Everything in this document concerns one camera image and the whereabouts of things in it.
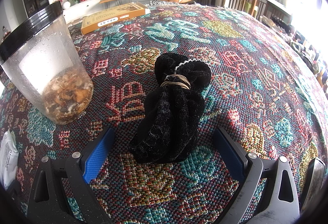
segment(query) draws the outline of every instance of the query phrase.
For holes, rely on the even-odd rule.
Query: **jar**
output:
[[[59,1],[48,5],[0,45],[0,64],[8,78],[57,124],[79,118],[93,94],[62,13]]]

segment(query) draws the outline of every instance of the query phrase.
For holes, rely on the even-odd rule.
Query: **metal screw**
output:
[[[72,154],[72,158],[79,158],[81,156],[81,153],[80,152],[74,152]]]
[[[41,158],[41,161],[42,162],[47,162],[49,160],[49,157],[48,156],[44,156],[43,158]]]
[[[254,160],[257,158],[257,155],[253,152],[250,152],[250,153],[248,153],[248,157]]]
[[[280,156],[279,159],[280,159],[281,162],[284,162],[284,163],[287,162],[287,158],[285,156],[283,156],[283,155]]]

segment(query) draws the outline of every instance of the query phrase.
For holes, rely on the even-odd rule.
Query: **orange box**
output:
[[[83,35],[106,25],[138,17],[150,13],[150,10],[140,2],[127,3],[102,10],[83,17],[81,33]]]

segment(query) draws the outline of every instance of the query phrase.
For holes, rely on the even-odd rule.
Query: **tv stand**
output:
[[[86,0],[75,4],[68,9],[63,11],[63,15],[66,23],[73,22],[75,20],[81,19],[84,16],[93,14],[97,11],[103,10],[106,8],[107,3],[101,3],[101,0]],[[130,2],[140,2],[142,4],[148,4],[151,0],[122,0],[122,4],[130,3]],[[109,7],[116,6],[115,1],[109,1]]]

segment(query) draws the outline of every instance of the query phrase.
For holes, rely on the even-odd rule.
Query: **plastic bag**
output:
[[[16,178],[18,151],[15,135],[5,132],[0,145],[0,183],[5,190]]]

